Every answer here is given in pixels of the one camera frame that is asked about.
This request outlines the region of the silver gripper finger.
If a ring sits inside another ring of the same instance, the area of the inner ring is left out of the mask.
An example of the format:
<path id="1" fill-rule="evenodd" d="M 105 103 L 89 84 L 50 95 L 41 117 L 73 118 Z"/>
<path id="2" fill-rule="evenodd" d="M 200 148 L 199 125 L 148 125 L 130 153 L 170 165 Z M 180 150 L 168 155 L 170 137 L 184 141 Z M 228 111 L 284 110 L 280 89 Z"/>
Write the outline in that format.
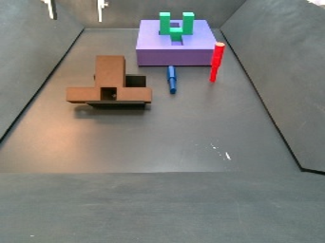
<path id="1" fill-rule="evenodd" d="M 104 9 L 110 6 L 109 0 L 97 0 L 98 7 L 98 21 L 104 22 Z"/>
<path id="2" fill-rule="evenodd" d="M 55 0 L 41 0 L 49 8 L 49 15 L 53 20 L 58 19 L 58 13 L 57 13 L 57 2 Z"/>

